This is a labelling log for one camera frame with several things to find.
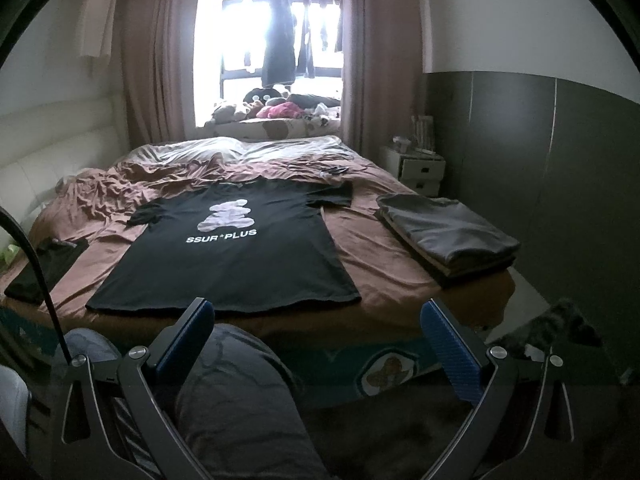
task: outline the metal screw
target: metal screw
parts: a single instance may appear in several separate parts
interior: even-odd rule
[[[564,364],[564,361],[562,361],[562,358],[559,355],[552,355],[549,358],[549,362],[551,362],[553,366],[557,367],[561,367]]]
[[[79,366],[82,366],[85,362],[86,362],[86,356],[82,354],[78,354],[76,357],[71,359],[71,365],[75,366],[76,368]]]
[[[501,346],[492,346],[489,350],[489,354],[494,356],[496,359],[504,359],[507,357],[507,351]]]
[[[129,357],[132,359],[140,359],[144,354],[146,354],[145,346],[134,346],[129,350]]]

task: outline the stack of folded clothes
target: stack of folded clothes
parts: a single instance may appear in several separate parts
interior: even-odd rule
[[[479,273],[509,267],[519,241],[463,203],[417,194],[378,197],[378,217],[423,260],[446,286]]]

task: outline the bed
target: bed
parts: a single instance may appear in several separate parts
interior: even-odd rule
[[[507,271],[494,272],[446,290],[375,218],[376,197],[408,189],[335,136],[243,142],[230,137],[142,146],[116,164],[67,179],[34,221],[31,239],[88,237],[89,248],[52,290],[63,330],[88,327],[120,349],[148,344],[171,317],[94,312],[85,303],[145,228],[126,228],[135,208],[220,180],[256,176],[353,184],[349,208],[327,208],[324,222],[338,256],[362,300],[338,308],[282,309],[252,316],[226,315],[262,338],[304,385],[306,407],[372,396],[437,367],[422,338],[420,307],[439,295],[465,325],[495,326],[514,291]],[[44,356],[56,341],[44,306],[11,300],[7,285],[25,266],[18,256],[0,278],[0,323]]]

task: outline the pink plush toy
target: pink plush toy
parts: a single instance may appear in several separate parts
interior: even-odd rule
[[[286,102],[281,105],[265,106],[258,112],[259,119],[299,119],[305,111],[297,104]]]

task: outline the nightstand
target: nightstand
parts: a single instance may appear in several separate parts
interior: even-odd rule
[[[387,170],[416,193],[438,196],[445,166],[445,161],[440,155],[427,155],[413,150],[399,153],[393,148],[383,146],[380,161],[383,170]]]

